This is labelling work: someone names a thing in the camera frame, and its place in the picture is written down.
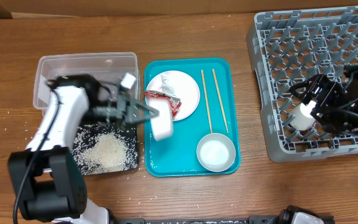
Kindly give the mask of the red snack wrapper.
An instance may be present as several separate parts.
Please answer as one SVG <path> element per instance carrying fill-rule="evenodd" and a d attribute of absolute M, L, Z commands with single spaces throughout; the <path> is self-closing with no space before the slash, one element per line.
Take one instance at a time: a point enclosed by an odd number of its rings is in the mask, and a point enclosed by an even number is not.
<path fill-rule="evenodd" d="M 149 98 L 167 100 L 170 104 L 172 118 L 174 119 L 178 114 L 181 107 L 181 100 L 179 98 L 155 90 L 147 90 L 144 92 L 144 95 Z"/>

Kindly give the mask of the white cup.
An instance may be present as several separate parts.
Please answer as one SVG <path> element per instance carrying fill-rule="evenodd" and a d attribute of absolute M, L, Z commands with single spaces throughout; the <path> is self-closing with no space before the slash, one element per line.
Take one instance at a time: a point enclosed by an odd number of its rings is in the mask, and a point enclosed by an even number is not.
<path fill-rule="evenodd" d="M 307 105 L 304 103 L 297 105 L 291 112 L 289 112 L 289 116 L 294 116 L 290 121 L 290 125 L 299 131 L 305 131 L 312 127 L 315 119 L 311 115 L 311 111 L 315 106 L 315 101 L 310 101 Z"/>

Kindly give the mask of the wooden chopstick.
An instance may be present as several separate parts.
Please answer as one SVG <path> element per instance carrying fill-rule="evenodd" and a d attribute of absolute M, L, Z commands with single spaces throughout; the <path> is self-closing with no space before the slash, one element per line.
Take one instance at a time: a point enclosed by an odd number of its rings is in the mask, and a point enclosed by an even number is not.
<path fill-rule="evenodd" d="M 223 101 L 222 101 L 221 94 L 220 94 L 220 89 L 219 89 L 218 79 L 217 79 L 217 76 L 216 76 L 216 71 L 215 71 L 214 68 L 212 69 L 212 73 L 213 73 L 213 78 L 214 78 L 214 82 L 215 82 L 215 86 L 216 86 L 216 92 L 217 92 L 217 95 L 218 95 L 219 104 L 220 104 L 220 107 L 221 107 L 221 113 L 222 113 L 224 125 L 225 125 L 225 128 L 226 128 L 226 132 L 229 134 L 229 129 L 228 129 L 227 120 L 226 120 L 226 114 L 225 114 Z"/>
<path fill-rule="evenodd" d="M 210 133 L 213 133 L 213 127 L 212 127 L 212 123 L 211 123 L 211 115 L 210 115 L 210 110 L 209 110 L 208 93 L 206 90 L 206 83 L 205 83 L 205 78 L 204 78 L 204 70 L 201 70 L 201 77 L 202 77 L 202 82 L 203 82 L 203 91 L 204 91 L 204 99 L 205 99 L 205 103 L 206 103 L 206 111 L 207 111 L 207 117 L 208 117 L 208 123 L 209 123 L 209 130 L 210 130 Z"/>

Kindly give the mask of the grey bowl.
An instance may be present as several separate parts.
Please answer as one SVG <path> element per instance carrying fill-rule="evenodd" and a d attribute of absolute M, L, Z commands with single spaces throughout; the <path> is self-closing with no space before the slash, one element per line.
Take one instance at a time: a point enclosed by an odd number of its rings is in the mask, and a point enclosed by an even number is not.
<path fill-rule="evenodd" d="M 208 171 L 223 172 L 233 165 L 236 148 L 227 136 L 211 133 L 199 141 L 196 156 L 199 163 Z"/>

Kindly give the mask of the white tissue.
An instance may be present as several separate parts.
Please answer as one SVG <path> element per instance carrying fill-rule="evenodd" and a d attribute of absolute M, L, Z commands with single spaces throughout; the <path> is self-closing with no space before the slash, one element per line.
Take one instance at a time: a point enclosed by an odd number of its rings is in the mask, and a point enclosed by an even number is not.
<path fill-rule="evenodd" d="M 161 74 L 162 81 L 162 93 L 176 97 L 175 89 L 172 81 L 170 80 L 170 76 L 166 73 Z"/>

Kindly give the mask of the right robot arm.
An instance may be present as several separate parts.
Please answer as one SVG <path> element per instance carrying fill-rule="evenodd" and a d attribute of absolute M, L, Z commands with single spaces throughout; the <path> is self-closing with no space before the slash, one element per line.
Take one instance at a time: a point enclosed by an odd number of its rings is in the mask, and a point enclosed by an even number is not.
<path fill-rule="evenodd" d="M 327 133 L 358 134 L 358 64 L 344 66 L 346 81 L 338 83 L 317 74 L 294 84 L 289 92 L 304 104 L 315 100 L 311 115 Z"/>

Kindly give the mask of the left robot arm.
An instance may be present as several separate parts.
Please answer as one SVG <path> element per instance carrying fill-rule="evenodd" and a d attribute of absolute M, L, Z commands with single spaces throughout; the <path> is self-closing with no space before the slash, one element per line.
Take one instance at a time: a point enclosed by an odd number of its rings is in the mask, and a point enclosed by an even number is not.
<path fill-rule="evenodd" d="M 110 82 L 90 74 L 60 76 L 45 83 L 50 88 L 46 114 L 24 151 L 13 152 L 8 169 L 16 199 L 12 221 L 56 223 L 114 223 L 110 209 L 87 195 L 85 180 L 72 154 L 78 127 L 83 123 L 135 126 L 159 115 L 158 110 L 128 93 L 136 77 L 127 73 L 115 86 L 115 97 L 99 99 Z"/>

